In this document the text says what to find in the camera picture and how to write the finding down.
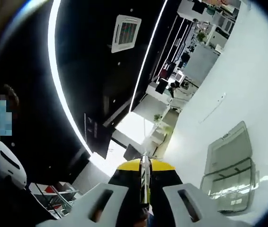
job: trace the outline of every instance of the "ceiling air conditioner vent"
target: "ceiling air conditioner vent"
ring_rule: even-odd
[[[136,17],[118,15],[114,29],[112,53],[131,49],[135,46],[142,20]]]

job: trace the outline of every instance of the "black ceiling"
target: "black ceiling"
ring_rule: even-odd
[[[138,92],[145,91],[181,0],[168,0],[154,37]],[[87,116],[102,124],[132,97],[163,0],[62,0],[55,34],[59,76],[70,111],[81,133]],[[86,165],[77,165],[81,143],[58,99],[48,59],[47,30],[52,2],[43,5],[13,34],[0,57],[0,84],[14,88],[20,114],[13,136],[4,138],[33,181],[72,181]],[[117,15],[142,19],[135,47],[111,53]]]

